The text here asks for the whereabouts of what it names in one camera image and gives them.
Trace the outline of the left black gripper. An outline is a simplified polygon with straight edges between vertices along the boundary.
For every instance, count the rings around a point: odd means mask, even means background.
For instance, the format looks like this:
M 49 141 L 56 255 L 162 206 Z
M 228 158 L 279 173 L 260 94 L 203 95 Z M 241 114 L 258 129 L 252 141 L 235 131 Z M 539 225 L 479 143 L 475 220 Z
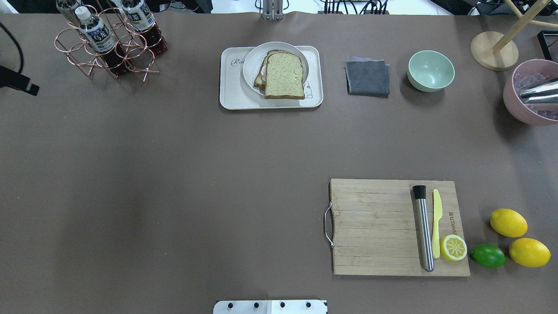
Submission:
M 1 87 L 10 87 L 32 96 L 38 95 L 40 90 L 40 87 L 32 83 L 30 78 L 5 66 L 0 66 L 0 84 Z

